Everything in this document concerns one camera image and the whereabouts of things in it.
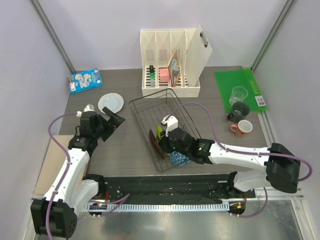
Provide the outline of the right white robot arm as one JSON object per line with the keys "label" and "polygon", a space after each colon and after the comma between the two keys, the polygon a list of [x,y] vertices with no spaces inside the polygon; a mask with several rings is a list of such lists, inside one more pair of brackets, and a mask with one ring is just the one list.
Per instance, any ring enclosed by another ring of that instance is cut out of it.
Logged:
{"label": "right white robot arm", "polygon": [[167,154],[180,153],[196,164],[226,164],[247,168],[248,171],[230,173],[226,193],[233,198],[243,192],[262,187],[294,194],[298,189],[301,164],[292,154],[277,153],[283,150],[281,144],[274,143],[270,148],[248,148],[219,145],[216,141],[194,138],[177,127],[158,134],[159,147]]}

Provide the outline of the yellow-green plate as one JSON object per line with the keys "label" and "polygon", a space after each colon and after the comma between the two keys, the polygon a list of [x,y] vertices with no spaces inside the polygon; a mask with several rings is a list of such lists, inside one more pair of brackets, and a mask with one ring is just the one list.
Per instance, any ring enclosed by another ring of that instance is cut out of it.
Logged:
{"label": "yellow-green plate", "polygon": [[156,127],[156,139],[157,139],[157,141],[160,141],[165,136],[166,136],[166,131],[161,126],[158,125]]}

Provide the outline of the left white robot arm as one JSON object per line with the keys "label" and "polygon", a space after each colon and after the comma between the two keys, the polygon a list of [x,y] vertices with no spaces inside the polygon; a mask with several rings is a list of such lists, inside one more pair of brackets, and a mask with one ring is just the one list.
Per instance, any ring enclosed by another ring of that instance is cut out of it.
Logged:
{"label": "left white robot arm", "polygon": [[83,111],[74,113],[79,118],[79,125],[67,148],[54,136],[50,137],[64,152],[65,160],[49,190],[41,199],[34,199],[31,203],[31,217],[37,235],[46,235],[51,240],[54,237],[70,238],[90,200],[100,200],[106,195],[102,175],[89,174],[82,179],[79,187],[76,186],[98,146],[98,140],[105,142],[125,122],[125,118],[107,107],[102,111],[108,119],[97,113],[91,104],[87,104]]}

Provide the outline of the pink mug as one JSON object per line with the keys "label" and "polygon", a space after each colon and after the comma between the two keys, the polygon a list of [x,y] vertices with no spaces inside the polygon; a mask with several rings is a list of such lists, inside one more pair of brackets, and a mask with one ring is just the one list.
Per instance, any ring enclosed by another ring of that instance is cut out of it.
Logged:
{"label": "pink mug", "polygon": [[232,124],[230,130],[239,138],[244,137],[253,130],[253,125],[248,120],[241,120],[237,124]]}

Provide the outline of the grey mug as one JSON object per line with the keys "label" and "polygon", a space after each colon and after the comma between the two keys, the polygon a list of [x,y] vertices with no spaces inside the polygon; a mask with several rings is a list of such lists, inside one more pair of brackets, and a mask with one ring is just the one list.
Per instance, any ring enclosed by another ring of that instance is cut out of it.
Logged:
{"label": "grey mug", "polygon": [[226,119],[237,124],[244,120],[249,113],[250,106],[245,102],[237,101],[232,105],[231,111],[227,115]]}

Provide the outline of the white plate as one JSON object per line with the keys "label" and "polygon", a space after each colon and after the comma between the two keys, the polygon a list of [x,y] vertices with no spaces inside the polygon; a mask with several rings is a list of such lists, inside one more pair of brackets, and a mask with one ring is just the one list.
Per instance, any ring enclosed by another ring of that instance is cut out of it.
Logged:
{"label": "white plate", "polygon": [[98,101],[98,109],[103,112],[103,108],[106,107],[114,114],[118,113],[124,105],[123,97],[118,93],[107,93],[103,95]]}

